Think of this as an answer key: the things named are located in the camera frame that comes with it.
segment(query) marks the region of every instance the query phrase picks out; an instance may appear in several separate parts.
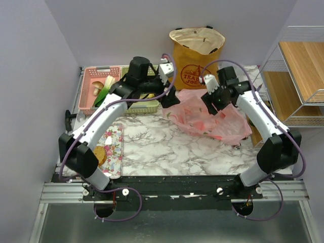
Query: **lavender wall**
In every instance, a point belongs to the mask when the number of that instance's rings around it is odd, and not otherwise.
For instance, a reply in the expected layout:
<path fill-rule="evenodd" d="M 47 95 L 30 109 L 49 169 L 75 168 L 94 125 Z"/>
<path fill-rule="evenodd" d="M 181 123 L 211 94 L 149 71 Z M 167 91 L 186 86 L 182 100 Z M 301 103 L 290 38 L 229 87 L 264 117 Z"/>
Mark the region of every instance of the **lavender wall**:
<path fill-rule="evenodd" d="M 298 0 L 292 9 L 288 19 L 281 28 L 279 35 L 272 43 L 263 64 L 269 60 L 283 60 L 278 42 L 288 26 L 323 26 L 324 25 L 324 1 L 323 0 Z"/>
<path fill-rule="evenodd" d="M 79 68 L 43 0 L 0 2 L 0 242 L 28 242 Z"/>
<path fill-rule="evenodd" d="M 317 223 L 317 229 L 319 231 L 320 237 L 324 240 L 324 129 L 314 132 L 302 131 L 302 144 L 301 149 L 306 157 L 307 169 L 303 175 L 303 179 L 307 188 L 308 195 L 310 197 L 310 208 L 313 217 Z M 299 159 L 299 166 L 296 172 L 301 169 L 301 161 Z"/>
<path fill-rule="evenodd" d="M 158 61 L 169 32 L 211 25 L 226 37 L 222 57 L 261 64 L 296 0 L 45 0 L 80 65 Z"/>

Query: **pink plastic bag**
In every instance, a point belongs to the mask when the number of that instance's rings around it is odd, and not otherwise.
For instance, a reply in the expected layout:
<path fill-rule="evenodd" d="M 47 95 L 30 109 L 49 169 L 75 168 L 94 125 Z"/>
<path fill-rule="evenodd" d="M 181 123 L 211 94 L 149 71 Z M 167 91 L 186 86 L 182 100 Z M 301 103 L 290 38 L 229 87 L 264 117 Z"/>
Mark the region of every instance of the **pink plastic bag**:
<path fill-rule="evenodd" d="M 252 131 L 247 120 L 229 104 L 216 115 L 210 115 L 201 100 L 206 90 L 182 90 L 177 97 L 180 104 L 162 109 L 163 116 L 185 133 L 216 138 L 229 145 L 239 145 Z"/>

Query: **pink basket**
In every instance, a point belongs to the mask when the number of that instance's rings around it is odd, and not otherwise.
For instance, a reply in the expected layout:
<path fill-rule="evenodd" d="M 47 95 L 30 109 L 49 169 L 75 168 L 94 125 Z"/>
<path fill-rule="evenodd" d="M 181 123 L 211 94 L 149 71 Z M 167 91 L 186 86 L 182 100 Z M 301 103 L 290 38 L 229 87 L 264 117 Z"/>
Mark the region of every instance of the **pink basket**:
<path fill-rule="evenodd" d="M 79 100 L 79 109 L 85 115 L 92 115 L 97 108 L 93 107 L 96 96 L 93 95 L 95 87 L 91 85 L 95 81 L 105 84 L 108 75 L 113 76 L 116 80 L 120 79 L 119 66 L 110 67 L 87 67 L 82 81 L 82 90 Z"/>

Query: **gray floor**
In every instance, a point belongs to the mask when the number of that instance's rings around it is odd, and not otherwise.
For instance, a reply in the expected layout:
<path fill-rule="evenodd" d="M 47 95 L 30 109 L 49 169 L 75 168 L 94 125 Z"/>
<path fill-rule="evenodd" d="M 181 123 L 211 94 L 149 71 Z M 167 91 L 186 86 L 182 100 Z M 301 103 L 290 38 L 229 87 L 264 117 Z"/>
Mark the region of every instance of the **gray floor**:
<path fill-rule="evenodd" d="M 256 202 L 254 217 L 267 217 L 278 202 Z M 131 212 L 114 215 L 128 216 Z M 279 217 L 251 222 L 232 211 L 143 211 L 130 221 L 94 220 L 92 205 L 50 205 L 40 242 L 310 242 L 298 202 L 285 202 Z"/>

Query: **black handle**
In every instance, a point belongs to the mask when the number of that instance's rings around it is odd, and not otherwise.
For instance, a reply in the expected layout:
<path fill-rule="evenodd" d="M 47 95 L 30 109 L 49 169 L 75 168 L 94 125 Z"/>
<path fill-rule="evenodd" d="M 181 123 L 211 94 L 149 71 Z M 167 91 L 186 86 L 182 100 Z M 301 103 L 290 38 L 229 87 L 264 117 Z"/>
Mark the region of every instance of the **black handle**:
<path fill-rule="evenodd" d="M 72 131 L 71 120 L 76 118 L 76 114 L 71 114 L 69 110 L 65 111 L 65 129 L 66 131 Z"/>
<path fill-rule="evenodd" d="M 213 29 L 213 27 L 211 27 L 210 25 L 207 25 L 206 28 Z"/>

